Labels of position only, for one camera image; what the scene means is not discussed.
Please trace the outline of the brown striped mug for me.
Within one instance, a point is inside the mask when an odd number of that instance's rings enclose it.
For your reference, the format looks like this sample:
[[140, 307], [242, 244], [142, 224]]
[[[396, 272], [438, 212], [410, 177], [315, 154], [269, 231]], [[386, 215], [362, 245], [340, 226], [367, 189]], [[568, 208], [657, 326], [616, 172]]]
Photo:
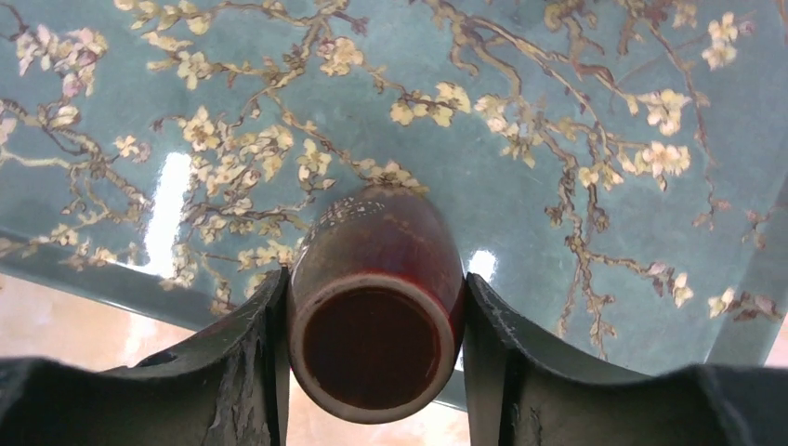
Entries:
[[453, 374], [464, 282], [449, 228], [421, 194], [370, 186], [334, 201], [291, 271], [288, 353], [297, 382], [351, 423], [420, 411]]

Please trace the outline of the teal floral serving tray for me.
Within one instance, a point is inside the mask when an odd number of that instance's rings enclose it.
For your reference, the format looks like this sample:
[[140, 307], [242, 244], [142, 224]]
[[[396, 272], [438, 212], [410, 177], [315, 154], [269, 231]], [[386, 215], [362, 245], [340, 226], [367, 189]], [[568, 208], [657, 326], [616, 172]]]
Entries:
[[367, 185], [617, 366], [764, 363], [783, 1], [5, 1], [1, 270], [199, 329]]

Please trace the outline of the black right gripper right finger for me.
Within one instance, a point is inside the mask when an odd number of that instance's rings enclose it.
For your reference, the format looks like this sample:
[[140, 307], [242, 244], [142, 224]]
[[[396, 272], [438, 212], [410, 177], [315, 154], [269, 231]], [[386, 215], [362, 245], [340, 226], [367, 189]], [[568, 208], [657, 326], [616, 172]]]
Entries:
[[783, 445], [783, 369], [694, 364], [649, 377], [575, 348], [466, 277], [474, 445]]

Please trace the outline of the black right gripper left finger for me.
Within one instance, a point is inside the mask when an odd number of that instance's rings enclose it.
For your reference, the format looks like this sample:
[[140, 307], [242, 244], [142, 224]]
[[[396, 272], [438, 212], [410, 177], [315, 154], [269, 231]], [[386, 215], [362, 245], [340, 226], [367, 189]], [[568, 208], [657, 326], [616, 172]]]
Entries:
[[271, 273], [231, 314], [135, 366], [2, 359], [2, 443], [283, 445], [288, 282]]

